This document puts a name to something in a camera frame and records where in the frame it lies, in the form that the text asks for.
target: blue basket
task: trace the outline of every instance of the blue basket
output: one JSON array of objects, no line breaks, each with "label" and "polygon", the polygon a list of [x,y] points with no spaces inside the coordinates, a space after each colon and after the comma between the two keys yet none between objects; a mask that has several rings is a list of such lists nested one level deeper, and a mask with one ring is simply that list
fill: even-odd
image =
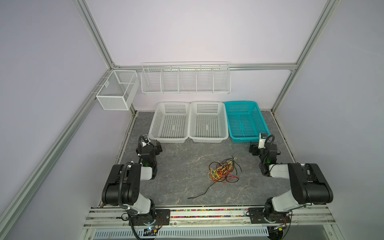
[{"label": "blue basket", "polygon": [[257,103],[234,101],[224,104],[232,142],[258,142],[260,133],[270,135]]}]

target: white wall panel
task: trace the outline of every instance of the white wall panel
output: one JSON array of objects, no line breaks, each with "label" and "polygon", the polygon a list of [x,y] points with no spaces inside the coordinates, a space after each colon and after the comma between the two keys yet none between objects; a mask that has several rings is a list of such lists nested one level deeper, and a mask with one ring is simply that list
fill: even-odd
[{"label": "white wall panel", "polygon": [[130,119],[130,111],[107,111],[96,103],[8,239],[78,239],[90,208],[100,201]]},{"label": "white wall panel", "polygon": [[106,66],[71,0],[0,5],[1,214]]},{"label": "white wall panel", "polygon": [[297,160],[331,186],[346,240],[383,239],[383,12],[341,1],[276,113]]},{"label": "white wall panel", "polygon": [[169,101],[255,101],[260,108],[271,109],[289,73],[289,70],[232,71],[230,94],[144,95],[140,86],[133,105],[136,110],[154,111],[159,102]]},{"label": "white wall panel", "polygon": [[296,62],[326,0],[88,0],[116,65]]}]

